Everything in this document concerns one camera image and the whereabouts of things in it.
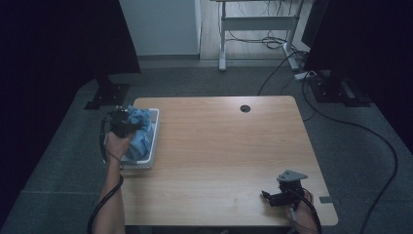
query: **floor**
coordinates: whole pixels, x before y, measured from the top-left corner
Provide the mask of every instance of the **floor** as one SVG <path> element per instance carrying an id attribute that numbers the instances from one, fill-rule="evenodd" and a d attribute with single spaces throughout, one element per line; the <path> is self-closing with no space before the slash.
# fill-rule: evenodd
<path id="1" fill-rule="evenodd" d="M 151 61 L 142 64 L 139 75 L 118 74 L 111 78 L 119 84 L 131 84 L 125 103 L 133 103 L 136 98 L 150 97 L 256 96 L 275 70 L 274 66 L 234 65 L 220 72 L 215 62 L 193 61 L 185 65 L 185 62 L 171 61 L 170 68 L 162 68 L 161 65 L 166 65 L 163 61 L 159 61 L 158 66 Z M 394 146 L 398 172 L 368 220 L 365 233 L 413 233 L 412 223 L 406 221 L 413 211 L 410 195 L 413 157 L 377 106 L 349 108 L 339 103 L 317 103 L 311 89 L 305 95 L 306 84 L 295 82 L 293 74 L 286 64 L 281 66 L 265 85 L 262 96 L 289 95 L 297 101 L 339 216 L 339 223 L 323 227 L 323 232 L 358 233 L 367 210 L 395 169 L 394 155 L 382 140 L 368 131 L 316 114 L 305 97 L 325 115 L 372 129 Z M 100 121 L 113 110 L 113 106 L 84 110 L 96 90 L 96 81 L 79 90 L 48 150 L 21 191 L 1 234 L 85 231 L 104 179 L 97 143 Z M 192 231 L 177 227 L 153 229 L 155 234 L 196 233 Z M 270 227 L 230 229 L 230 234 L 251 233 L 277 232 Z"/>
<path id="2" fill-rule="evenodd" d="M 304 1 L 300 20 L 294 36 L 293 45 L 301 51 L 309 48 L 301 42 L 301 37 L 311 10 L 313 1 Z M 298 0 L 290 1 L 255 1 L 255 2 L 229 2 L 226 4 L 227 17 L 272 17 L 293 16 L 298 5 Z M 203 19 L 201 39 L 201 60 L 217 60 L 219 58 L 220 44 L 220 16 L 221 5 L 214 1 L 201 1 Z M 262 40 L 267 36 L 278 37 L 284 40 L 287 31 L 232 31 L 226 32 L 226 38 L 234 37 L 243 40 Z M 227 41 L 227 60 L 274 60 L 284 59 L 282 49 L 269 49 L 265 44 L 246 43 L 241 41 Z"/>

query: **wooden table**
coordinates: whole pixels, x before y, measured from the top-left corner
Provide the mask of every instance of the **wooden table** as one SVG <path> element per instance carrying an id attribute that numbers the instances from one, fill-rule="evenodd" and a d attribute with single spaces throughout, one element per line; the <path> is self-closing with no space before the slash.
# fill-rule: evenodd
<path id="1" fill-rule="evenodd" d="M 241 106 L 248 105 L 249 112 Z M 322 225 L 335 225 L 329 196 L 293 97 L 139 98 L 159 108 L 154 167 L 125 171 L 126 225 L 286 226 L 261 190 L 279 193 L 285 170 L 305 174 Z"/>

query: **forearm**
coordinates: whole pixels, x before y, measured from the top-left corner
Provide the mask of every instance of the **forearm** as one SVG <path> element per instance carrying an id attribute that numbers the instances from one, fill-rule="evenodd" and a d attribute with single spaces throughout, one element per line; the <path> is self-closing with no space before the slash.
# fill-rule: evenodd
<path id="1" fill-rule="evenodd" d="M 120 163 L 117 160 L 108 160 L 106 179 L 99 201 L 119 183 L 119 179 Z M 94 221 L 94 233 L 125 233 L 125 214 L 121 188 L 100 209 Z"/>

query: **gray carpet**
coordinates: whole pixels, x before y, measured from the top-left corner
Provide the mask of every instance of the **gray carpet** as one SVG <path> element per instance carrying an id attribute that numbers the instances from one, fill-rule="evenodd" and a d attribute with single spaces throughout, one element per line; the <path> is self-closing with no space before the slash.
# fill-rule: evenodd
<path id="1" fill-rule="evenodd" d="M 144 68 L 142 74 L 111 76 L 131 84 L 125 104 L 148 97 L 256 96 L 274 70 L 269 66 Z M 294 73 L 288 66 L 266 84 L 263 96 L 278 96 Z M 292 80 L 282 90 L 295 97 L 303 119 L 314 111 L 303 99 L 301 82 Z M 100 120 L 113 106 L 84 110 L 97 83 L 85 85 L 30 180 L 21 191 L 0 233 L 85 233 L 104 178 L 98 148 Z M 385 137 L 395 148 L 396 178 L 373 211 L 365 233 L 413 233 L 413 157 L 378 108 L 350 108 L 343 104 L 310 102 L 323 113 L 361 124 Z M 394 169 L 389 147 L 371 133 L 315 114 L 304 122 L 321 171 L 339 216 L 339 223 L 324 233 L 358 233 L 368 208 Z M 193 233 L 197 228 L 154 227 L 154 233 Z M 230 228 L 230 233 L 277 233 L 275 228 Z"/>

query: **metal stand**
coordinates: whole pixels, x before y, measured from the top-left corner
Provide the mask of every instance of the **metal stand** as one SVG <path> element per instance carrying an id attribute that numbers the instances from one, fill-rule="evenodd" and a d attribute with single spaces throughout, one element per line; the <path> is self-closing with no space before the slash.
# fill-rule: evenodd
<path id="1" fill-rule="evenodd" d="M 297 29 L 298 21 L 300 20 L 301 9 L 304 0 L 299 0 L 295 15 L 293 17 L 251 17 L 251 18 L 227 18 L 226 17 L 226 1 L 222 2 L 221 16 L 221 44 L 219 53 L 219 70 L 225 71 L 225 31 L 243 31 L 243 30 L 288 30 L 288 37 L 283 44 L 282 49 L 285 56 L 288 58 L 289 65 L 293 71 L 298 71 L 298 65 L 295 58 L 292 57 L 292 40 L 294 39 L 295 30 Z"/>
<path id="2" fill-rule="evenodd" d="M 123 105 L 131 85 L 113 84 L 107 75 L 96 80 L 99 89 L 94 95 L 94 99 L 86 104 L 86 110 L 99 109 L 101 105 Z"/>
<path id="3" fill-rule="evenodd" d="M 368 107 L 371 99 L 350 79 L 343 79 L 339 84 L 320 80 L 310 80 L 310 87 L 317 102 L 344 103 L 349 107 Z"/>

